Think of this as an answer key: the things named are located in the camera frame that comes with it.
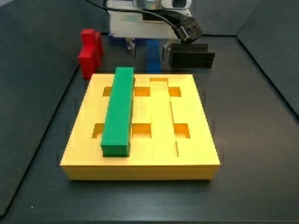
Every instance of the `green block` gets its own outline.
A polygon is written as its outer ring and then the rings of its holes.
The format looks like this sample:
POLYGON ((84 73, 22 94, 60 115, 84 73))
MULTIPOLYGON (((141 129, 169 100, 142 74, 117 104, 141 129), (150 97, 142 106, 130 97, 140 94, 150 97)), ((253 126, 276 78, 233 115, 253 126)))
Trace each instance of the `green block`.
POLYGON ((134 69, 116 69, 100 147, 104 157, 129 156, 134 69))

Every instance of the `yellow board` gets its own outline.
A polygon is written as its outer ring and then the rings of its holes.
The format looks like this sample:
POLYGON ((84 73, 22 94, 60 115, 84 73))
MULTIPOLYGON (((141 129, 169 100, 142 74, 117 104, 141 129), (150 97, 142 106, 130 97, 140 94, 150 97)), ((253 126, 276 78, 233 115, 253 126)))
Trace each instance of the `yellow board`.
POLYGON ((192 75, 134 75, 129 157, 102 157, 98 144, 112 83, 113 74, 89 81, 60 161, 69 179, 212 179, 220 161, 192 75))

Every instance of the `gray table surface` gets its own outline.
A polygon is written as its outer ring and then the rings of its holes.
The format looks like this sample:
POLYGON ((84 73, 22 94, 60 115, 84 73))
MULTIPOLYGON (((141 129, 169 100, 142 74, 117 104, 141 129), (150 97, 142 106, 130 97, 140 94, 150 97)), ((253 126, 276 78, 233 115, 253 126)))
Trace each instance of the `gray table surface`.
MULTIPOLYGON (((108 45, 101 73, 145 70, 108 45)), ((299 221, 299 125, 235 38, 201 38, 213 67, 193 74, 221 167, 212 181, 68 181, 58 163, 88 87, 76 73, 30 169, 0 221, 299 221)), ((166 61, 162 69, 170 71, 166 61)))

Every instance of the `red block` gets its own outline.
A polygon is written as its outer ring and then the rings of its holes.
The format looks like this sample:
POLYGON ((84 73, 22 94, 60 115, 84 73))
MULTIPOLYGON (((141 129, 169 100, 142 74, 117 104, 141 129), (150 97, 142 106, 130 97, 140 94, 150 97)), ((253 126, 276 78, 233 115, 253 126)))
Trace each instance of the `red block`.
POLYGON ((97 67, 100 66, 104 54, 100 32, 93 29, 84 29, 80 33, 82 48, 78 54, 78 64, 85 80, 90 79, 97 67))

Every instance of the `cable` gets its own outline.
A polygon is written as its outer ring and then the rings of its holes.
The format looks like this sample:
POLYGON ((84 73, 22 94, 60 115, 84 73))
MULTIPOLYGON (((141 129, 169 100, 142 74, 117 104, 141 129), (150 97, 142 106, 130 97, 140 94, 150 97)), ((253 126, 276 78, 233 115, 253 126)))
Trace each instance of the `cable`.
POLYGON ((106 5, 108 5, 108 0, 104 0, 101 6, 102 6, 102 7, 106 7, 106 5))
POLYGON ((116 9, 116 8, 109 8, 106 6, 100 6, 100 5, 94 4, 94 3, 92 3, 89 0, 85 0, 85 2, 88 2, 89 4, 92 4, 93 6, 96 6, 97 8, 100 8, 101 10, 105 10, 105 11, 120 11, 120 12, 132 12, 132 13, 149 14, 149 15, 160 18, 173 29, 176 29, 176 26, 173 25, 173 23, 166 18, 161 17, 160 15, 154 14, 150 11, 146 11, 146 10, 124 10, 124 9, 116 9))

